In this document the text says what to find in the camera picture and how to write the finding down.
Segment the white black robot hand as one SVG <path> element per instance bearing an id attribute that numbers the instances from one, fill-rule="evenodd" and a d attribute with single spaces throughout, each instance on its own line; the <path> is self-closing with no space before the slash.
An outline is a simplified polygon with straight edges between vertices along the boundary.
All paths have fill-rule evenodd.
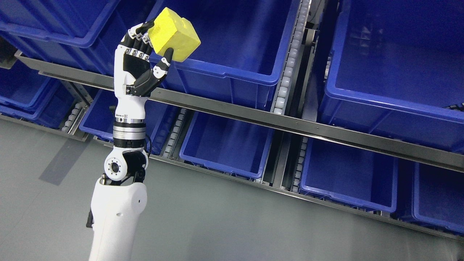
<path id="1" fill-rule="evenodd" d="M 114 93 L 118 103 L 114 116 L 118 123 L 145 121 L 145 103 L 169 71 L 174 53 L 172 48 L 165 51 L 154 67 L 149 63 L 153 37 L 148 31 L 154 25 L 154 19 L 151 19 L 129 28 L 115 50 Z"/>

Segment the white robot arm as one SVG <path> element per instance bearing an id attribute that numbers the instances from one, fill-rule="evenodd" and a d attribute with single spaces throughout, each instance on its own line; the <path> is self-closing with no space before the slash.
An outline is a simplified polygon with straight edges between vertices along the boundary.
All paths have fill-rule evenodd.
<path id="1" fill-rule="evenodd" d="M 90 261 L 129 261 L 136 228 L 147 202 L 144 119 L 117 115 L 113 149 L 103 162 L 104 173 L 91 199 L 94 232 Z"/>

